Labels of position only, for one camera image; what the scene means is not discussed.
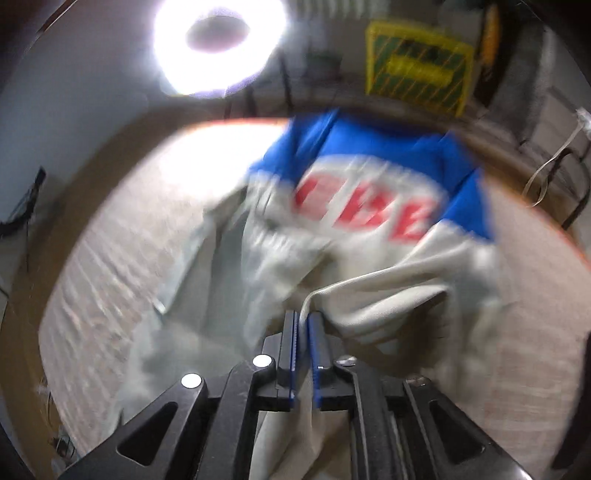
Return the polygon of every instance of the yellow crate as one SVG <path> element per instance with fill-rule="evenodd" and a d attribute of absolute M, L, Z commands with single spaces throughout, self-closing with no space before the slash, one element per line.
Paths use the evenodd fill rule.
<path fill-rule="evenodd" d="M 470 93 L 474 49 L 427 27 L 371 22 L 368 95 L 381 95 L 459 116 Z"/>

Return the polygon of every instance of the bolt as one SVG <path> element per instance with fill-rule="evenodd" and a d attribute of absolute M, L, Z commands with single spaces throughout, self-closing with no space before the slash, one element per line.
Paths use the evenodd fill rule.
<path fill-rule="evenodd" d="M 427 385 L 427 379 L 421 375 L 412 375 L 407 378 L 407 383 L 413 387 L 422 387 Z"/>
<path fill-rule="evenodd" d="M 252 364 L 258 368 L 265 368 L 271 365 L 273 359 L 269 355 L 257 355 L 252 359 Z"/>
<path fill-rule="evenodd" d="M 201 377 L 197 374 L 187 374 L 181 379 L 181 384 L 185 388 L 197 388 L 201 385 Z"/>
<path fill-rule="evenodd" d="M 357 359 L 353 355 L 343 355 L 336 362 L 342 367 L 354 367 Z"/>

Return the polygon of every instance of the cloth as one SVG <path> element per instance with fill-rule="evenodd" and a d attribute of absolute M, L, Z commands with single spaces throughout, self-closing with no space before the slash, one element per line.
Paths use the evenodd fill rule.
<path fill-rule="evenodd" d="M 187 241 L 134 332 L 106 434 L 184 374 L 252 358 L 285 309 L 301 327 L 323 310 L 348 352 L 388 373 L 476 394 L 503 310 L 478 178 L 449 135 L 293 120 Z M 298 400 L 265 416 L 251 478 L 303 478 L 346 421 L 312 409 L 309 375 Z"/>

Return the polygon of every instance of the ring light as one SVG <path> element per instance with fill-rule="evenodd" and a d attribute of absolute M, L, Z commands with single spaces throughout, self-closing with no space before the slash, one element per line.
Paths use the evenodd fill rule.
<path fill-rule="evenodd" d="M 194 50 L 187 35 L 199 20 L 237 17 L 249 33 L 218 53 Z M 265 67 L 287 19 L 280 0 L 166 0 L 154 25 L 154 52 L 167 80 L 181 95 L 225 96 Z"/>

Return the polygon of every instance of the red lettering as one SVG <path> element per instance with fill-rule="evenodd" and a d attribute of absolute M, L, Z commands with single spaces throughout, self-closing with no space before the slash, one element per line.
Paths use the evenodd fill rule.
<path fill-rule="evenodd" d="M 351 195 L 337 223 L 353 229 L 376 228 L 386 221 L 385 211 L 393 200 L 391 192 L 363 182 Z"/>
<path fill-rule="evenodd" d="M 302 215 L 314 220 L 321 220 L 327 212 L 327 206 L 344 180 L 331 175 L 309 175 L 295 193 L 295 206 Z"/>
<path fill-rule="evenodd" d="M 429 227 L 435 202 L 431 199 L 414 199 L 408 202 L 400 213 L 398 225 L 390 235 L 390 240 L 418 242 Z"/>

